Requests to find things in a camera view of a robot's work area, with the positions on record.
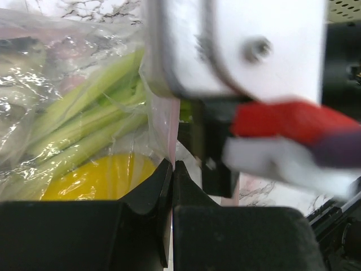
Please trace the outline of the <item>clear zip top bag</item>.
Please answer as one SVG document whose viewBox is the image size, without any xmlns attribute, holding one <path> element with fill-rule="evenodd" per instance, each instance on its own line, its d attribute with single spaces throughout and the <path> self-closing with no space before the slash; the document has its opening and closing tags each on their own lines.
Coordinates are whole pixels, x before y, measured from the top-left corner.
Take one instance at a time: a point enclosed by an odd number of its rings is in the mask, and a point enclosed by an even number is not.
<svg viewBox="0 0 361 271">
<path fill-rule="evenodd" d="M 116 200 L 191 160 L 149 89 L 143 30 L 1 9 L 1 200 Z"/>
</svg>

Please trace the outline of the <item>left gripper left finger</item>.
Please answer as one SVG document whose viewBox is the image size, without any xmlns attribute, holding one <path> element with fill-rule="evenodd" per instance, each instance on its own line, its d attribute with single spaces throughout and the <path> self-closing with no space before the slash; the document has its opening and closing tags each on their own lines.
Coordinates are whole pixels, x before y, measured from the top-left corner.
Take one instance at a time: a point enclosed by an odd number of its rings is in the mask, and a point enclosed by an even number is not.
<svg viewBox="0 0 361 271">
<path fill-rule="evenodd" d="M 119 200 L 1 203 L 2 270 L 163 270 L 173 167 Z"/>
</svg>

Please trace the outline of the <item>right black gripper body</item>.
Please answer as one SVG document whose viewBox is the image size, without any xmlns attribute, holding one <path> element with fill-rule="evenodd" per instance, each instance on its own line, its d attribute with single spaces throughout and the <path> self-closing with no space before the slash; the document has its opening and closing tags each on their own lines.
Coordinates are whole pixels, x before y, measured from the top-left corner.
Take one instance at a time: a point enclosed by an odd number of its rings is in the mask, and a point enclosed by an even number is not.
<svg viewBox="0 0 361 271">
<path fill-rule="evenodd" d="M 222 152 L 239 105 L 236 99 L 180 102 L 178 141 L 195 157 L 201 169 L 202 189 L 209 195 L 231 198 L 237 174 L 222 161 Z"/>
</svg>

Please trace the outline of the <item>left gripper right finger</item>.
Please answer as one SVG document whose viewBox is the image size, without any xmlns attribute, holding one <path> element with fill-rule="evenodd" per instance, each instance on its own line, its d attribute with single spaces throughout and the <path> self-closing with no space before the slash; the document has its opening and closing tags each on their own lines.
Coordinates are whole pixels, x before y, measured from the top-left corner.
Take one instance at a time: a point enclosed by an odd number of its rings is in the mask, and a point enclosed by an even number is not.
<svg viewBox="0 0 361 271">
<path fill-rule="evenodd" d="M 222 207 L 176 163 L 175 270 L 324 270 L 314 232 L 288 207 Z"/>
</svg>

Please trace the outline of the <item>green fake lettuce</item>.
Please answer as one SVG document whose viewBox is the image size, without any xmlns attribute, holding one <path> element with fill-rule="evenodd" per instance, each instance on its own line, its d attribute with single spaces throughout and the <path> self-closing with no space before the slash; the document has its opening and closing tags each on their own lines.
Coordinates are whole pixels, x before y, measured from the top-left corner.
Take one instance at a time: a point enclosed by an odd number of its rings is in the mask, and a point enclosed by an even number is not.
<svg viewBox="0 0 361 271">
<path fill-rule="evenodd" d="M 156 167 L 175 161 L 179 104 L 150 92 L 142 56 L 118 57 L 67 91 L 59 88 L 65 73 L 50 75 L 46 62 L 51 87 L 28 143 L 19 157 L 1 158 L 1 200 L 42 200 L 52 180 L 105 156 L 142 154 Z"/>
</svg>

